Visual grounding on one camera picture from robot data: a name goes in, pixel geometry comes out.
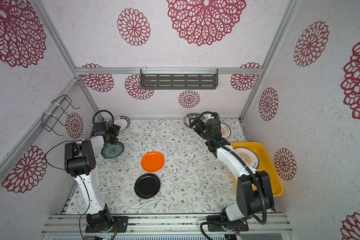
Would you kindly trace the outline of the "yellow plastic bin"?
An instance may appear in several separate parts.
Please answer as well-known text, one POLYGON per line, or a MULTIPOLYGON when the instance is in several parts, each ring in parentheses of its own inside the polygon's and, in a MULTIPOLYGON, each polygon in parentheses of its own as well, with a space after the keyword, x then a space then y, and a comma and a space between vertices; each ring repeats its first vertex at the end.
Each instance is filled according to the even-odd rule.
POLYGON ((266 171, 271 179, 271 186, 274 197, 281 197, 284 194, 284 187, 280 180, 279 175, 271 161, 271 158, 265 149, 265 147, 257 142, 236 142, 231 143, 232 147, 236 150, 237 148, 246 148, 254 152, 259 158, 260 166, 258 171, 266 171))

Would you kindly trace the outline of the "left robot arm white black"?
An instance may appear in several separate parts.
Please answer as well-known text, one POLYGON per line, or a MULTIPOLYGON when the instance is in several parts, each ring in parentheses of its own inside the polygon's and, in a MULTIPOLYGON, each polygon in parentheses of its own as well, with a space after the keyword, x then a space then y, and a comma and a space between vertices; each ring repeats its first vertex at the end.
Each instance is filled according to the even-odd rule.
POLYGON ((63 170, 75 179, 86 201, 86 221, 89 227, 106 231, 113 224, 107 204, 101 197, 95 174, 96 167, 94 149, 107 147, 118 141, 120 126, 114 124, 114 116, 110 111, 97 111, 92 119, 90 138, 64 141, 63 170))

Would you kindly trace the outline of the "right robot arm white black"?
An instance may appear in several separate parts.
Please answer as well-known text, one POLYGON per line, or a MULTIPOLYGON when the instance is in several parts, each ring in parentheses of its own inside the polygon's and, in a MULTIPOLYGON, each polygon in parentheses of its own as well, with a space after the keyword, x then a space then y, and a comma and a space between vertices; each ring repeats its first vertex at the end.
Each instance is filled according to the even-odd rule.
POLYGON ((205 140, 210 153, 223 162, 237 180, 236 201, 222 210, 223 222, 253 218, 261 225, 267 223, 267 210, 274 207, 271 179, 267 172, 249 166, 223 138, 218 113, 203 112, 188 120, 205 140))

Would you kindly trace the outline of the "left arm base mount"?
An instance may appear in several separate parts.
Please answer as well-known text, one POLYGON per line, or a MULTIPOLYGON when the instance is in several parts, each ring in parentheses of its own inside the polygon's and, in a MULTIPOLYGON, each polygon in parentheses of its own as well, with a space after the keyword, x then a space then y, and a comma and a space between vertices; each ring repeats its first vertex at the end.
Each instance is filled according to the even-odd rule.
POLYGON ((86 233, 125 233, 127 231, 128 216, 111 215, 107 211, 87 214, 86 233))

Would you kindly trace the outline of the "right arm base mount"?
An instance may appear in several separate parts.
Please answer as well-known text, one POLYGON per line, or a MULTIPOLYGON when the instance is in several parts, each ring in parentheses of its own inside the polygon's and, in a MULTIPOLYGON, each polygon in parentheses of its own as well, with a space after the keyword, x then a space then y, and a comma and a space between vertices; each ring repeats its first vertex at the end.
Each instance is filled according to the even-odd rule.
POLYGON ((249 226, 246 220, 239 219, 236 221, 224 220, 222 216, 207 216, 209 232, 246 232, 249 226))

